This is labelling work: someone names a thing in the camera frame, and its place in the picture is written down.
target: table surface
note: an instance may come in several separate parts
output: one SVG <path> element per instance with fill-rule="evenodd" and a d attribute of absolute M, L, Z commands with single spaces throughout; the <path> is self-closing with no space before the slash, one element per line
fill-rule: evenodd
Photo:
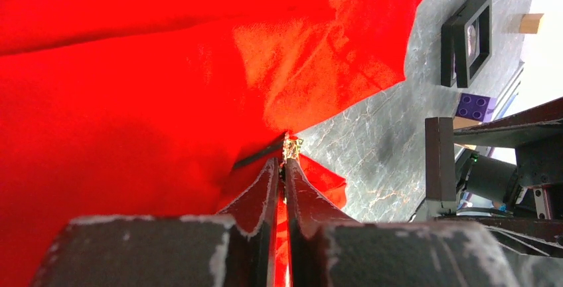
<path fill-rule="evenodd" d="M 407 80 L 299 134 L 303 153 L 347 178 L 344 212 L 406 221 L 424 198 L 424 119 L 453 116 L 461 92 L 498 97 L 518 68 L 532 0 L 493 0 L 493 56 L 468 89 L 440 86 L 440 29 L 465 0 L 423 0 L 408 43 Z"/>

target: cable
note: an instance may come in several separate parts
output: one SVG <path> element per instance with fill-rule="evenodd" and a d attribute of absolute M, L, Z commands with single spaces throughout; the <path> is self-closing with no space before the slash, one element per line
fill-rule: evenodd
<path fill-rule="evenodd" d="M 499 211 L 498 209 L 488 209 L 486 207 L 464 207 L 462 209 L 457 210 L 458 214 L 465 212 L 489 213 L 489 214 L 495 214 L 504 217 L 512 217 L 512 214 L 508 212 Z"/>
<path fill-rule="evenodd" d="M 232 166 L 232 169 L 238 169 L 240 167 L 251 164 L 251 163 L 258 161 L 259 159 L 262 159 L 263 157 L 265 157 L 268 154 L 273 153 L 275 151 L 279 151 L 281 153 L 282 149 L 283 149 L 283 141 L 272 144 L 272 145 L 268 146 L 267 148 L 263 149 L 262 151 L 259 151 L 256 154 L 253 154 L 253 155 L 251 155 L 247 158 L 241 159 L 240 161 L 236 162 Z"/>

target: red cloth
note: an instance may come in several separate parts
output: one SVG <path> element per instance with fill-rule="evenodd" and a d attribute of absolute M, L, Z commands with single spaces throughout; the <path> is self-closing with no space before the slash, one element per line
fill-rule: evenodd
<path fill-rule="evenodd" d="M 0 0 L 0 285 L 73 217 L 217 212 L 234 162 L 404 79 L 420 1 Z"/>

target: black plastic part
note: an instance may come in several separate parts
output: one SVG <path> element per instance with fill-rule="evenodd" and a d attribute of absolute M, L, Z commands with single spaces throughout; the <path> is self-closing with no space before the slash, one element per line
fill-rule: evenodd
<path fill-rule="evenodd" d="M 563 134 L 516 148 L 516 161 L 523 187 L 563 184 Z"/>
<path fill-rule="evenodd" d="M 480 156 L 471 168 L 466 189 L 493 202 L 508 203 L 517 179 L 515 165 Z"/>
<path fill-rule="evenodd" d="M 499 280 L 505 286 L 517 284 L 493 237 L 475 223 L 458 225 L 327 225 L 324 253 L 333 265 L 330 285 L 324 286 L 493 286 Z M 494 271 L 486 268 L 481 255 L 497 258 L 489 263 Z"/>
<path fill-rule="evenodd" d="M 225 217 L 86 219 L 59 236 L 31 286 L 237 286 L 227 276 L 242 260 L 230 255 L 244 241 L 232 231 Z"/>
<path fill-rule="evenodd" d="M 245 157 L 244 159 L 241 159 L 240 161 L 236 162 L 232 166 L 232 169 L 240 169 L 241 167 L 254 163 L 255 161 L 258 161 L 259 159 L 262 159 L 264 156 L 271 154 L 275 151 L 281 152 L 283 149 L 283 137 L 284 136 L 279 137 L 274 143 L 270 144 L 268 147 L 264 148 L 258 153 L 255 153 L 249 157 Z"/>
<path fill-rule="evenodd" d="M 458 88 L 469 88 L 491 58 L 492 3 L 493 0 L 467 0 L 442 25 L 443 86 L 453 86 L 457 80 Z M 469 59 L 467 30 L 471 25 L 475 25 L 478 34 L 477 55 Z"/>
<path fill-rule="evenodd" d="M 548 188 L 550 196 L 554 199 L 550 200 L 552 216 L 554 219 L 563 220 L 563 185 L 554 185 Z"/>
<path fill-rule="evenodd" d="M 513 214 L 515 217 L 531 217 L 537 218 L 536 201 L 534 199 L 534 191 L 529 189 L 524 194 L 522 201 L 514 206 Z"/>
<path fill-rule="evenodd" d="M 464 190 L 466 188 L 467 179 L 469 178 L 469 172 L 475 163 L 475 160 L 479 158 L 479 152 L 472 149 L 464 149 L 459 155 L 459 158 L 455 161 L 455 179 L 457 180 L 456 190 Z"/>

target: white wall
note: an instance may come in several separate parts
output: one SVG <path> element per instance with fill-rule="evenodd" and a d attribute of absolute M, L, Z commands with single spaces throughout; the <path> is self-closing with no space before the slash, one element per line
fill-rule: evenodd
<path fill-rule="evenodd" d="M 526 35 L 526 62 L 519 95 L 505 116 L 563 97 L 563 0 L 532 0 L 531 13 L 544 13 L 540 33 Z M 493 157 L 516 163 L 513 149 L 496 149 Z"/>

